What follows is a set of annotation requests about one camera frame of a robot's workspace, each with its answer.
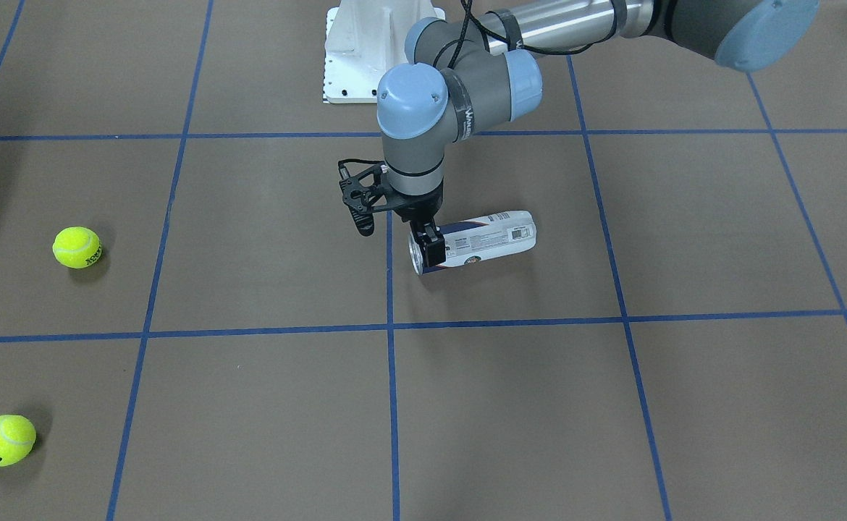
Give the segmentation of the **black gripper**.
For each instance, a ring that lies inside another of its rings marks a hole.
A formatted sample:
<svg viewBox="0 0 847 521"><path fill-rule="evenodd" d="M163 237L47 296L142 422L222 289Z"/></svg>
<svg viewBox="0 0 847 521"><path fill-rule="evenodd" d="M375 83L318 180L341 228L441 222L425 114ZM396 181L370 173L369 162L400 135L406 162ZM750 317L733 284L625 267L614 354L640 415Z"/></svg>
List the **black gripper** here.
<svg viewBox="0 0 847 521"><path fill-rule="evenodd" d="M436 267L444 263L444 235L436 224L434 217L442 208L444 184L440 182L433 191L425 195L410 197L404 195L405 202L394 210L403 219L410 222L411 243L421 251L423 267Z"/></svg>

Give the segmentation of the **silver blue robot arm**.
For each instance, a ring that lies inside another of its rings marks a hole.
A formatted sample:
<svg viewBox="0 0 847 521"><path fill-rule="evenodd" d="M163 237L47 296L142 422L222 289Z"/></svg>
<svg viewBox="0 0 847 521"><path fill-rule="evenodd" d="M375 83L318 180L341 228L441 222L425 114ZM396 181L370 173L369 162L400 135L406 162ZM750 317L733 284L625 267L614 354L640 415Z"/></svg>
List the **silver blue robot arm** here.
<svg viewBox="0 0 847 521"><path fill-rule="evenodd" d="M818 10L817 1L536 1L456 23L419 20L405 37L407 62L377 87L384 173L352 211L357 228L371 233L373 204L386 198L427 263L439 263L444 150L532 112L543 95L539 56L652 36L755 72L788 53Z"/></svg>

